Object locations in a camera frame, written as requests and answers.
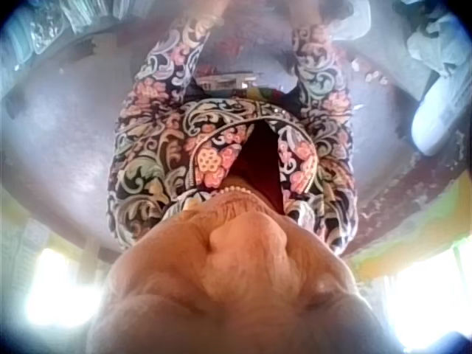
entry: woman's arm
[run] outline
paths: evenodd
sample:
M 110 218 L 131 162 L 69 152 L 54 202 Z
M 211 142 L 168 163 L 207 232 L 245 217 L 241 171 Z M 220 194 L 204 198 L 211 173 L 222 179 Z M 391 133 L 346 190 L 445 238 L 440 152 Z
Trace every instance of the woman's arm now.
M 163 164 L 139 155 L 145 143 L 142 137 L 162 131 L 166 119 L 182 104 L 209 31 L 228 3 L 200 0 L 195 11 L 177 19 L 166 39 L 147 55 L 123 103 L 108 180 L 108 225 L 124 248 L 160 221 L 169 202 L 165 193 L 156 192 L 163 188 L 158 178 L 164 173 Z
M 117 133 L 179 107 L 210 30 L 218 24 L 229 0 L 200 0 L 188 15 L 175 20 L 163 41 L 149 52 L 123 103 Z
M 312 136 L 319 157 L 314 188 L 324 196 L 324 240 L 341 253 L 354 237 L 358 224 L 351 165 L 350 98 L 313 0 L 291 1 L 291 18 L 301 122 Z

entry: bright window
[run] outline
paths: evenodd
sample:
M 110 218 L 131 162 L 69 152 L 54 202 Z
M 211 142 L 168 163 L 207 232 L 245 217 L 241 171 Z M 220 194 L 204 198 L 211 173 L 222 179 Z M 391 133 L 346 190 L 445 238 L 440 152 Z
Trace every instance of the bright window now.
M 27 302 L 27 316 L 32 323 L 74 327 L 94 315 L 100 303 L 100 291 L 76 285 L 74 268 L 62 254 L 43 250 Z
M 471 246 L 469 240 L 396 276 L 389 316 L 406 348 L 425 348 L 451 331 L 472 333 Z

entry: floral print shirt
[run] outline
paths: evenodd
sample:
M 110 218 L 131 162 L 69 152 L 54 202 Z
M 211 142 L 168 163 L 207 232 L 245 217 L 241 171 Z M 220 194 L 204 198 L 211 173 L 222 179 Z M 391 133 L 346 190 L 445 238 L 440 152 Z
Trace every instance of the floral print shirt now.
M 266 122 L 279 137 L 284 213 L 341 253 L 357 228 L 347 89 L 323 26 L 294 30 L 299 117 L 238 97 L 184 103 L 213 23 L 183 17 L 150 51 L 123 103 L 108 223 L 124 249 L 157 223 L 209 200 Z

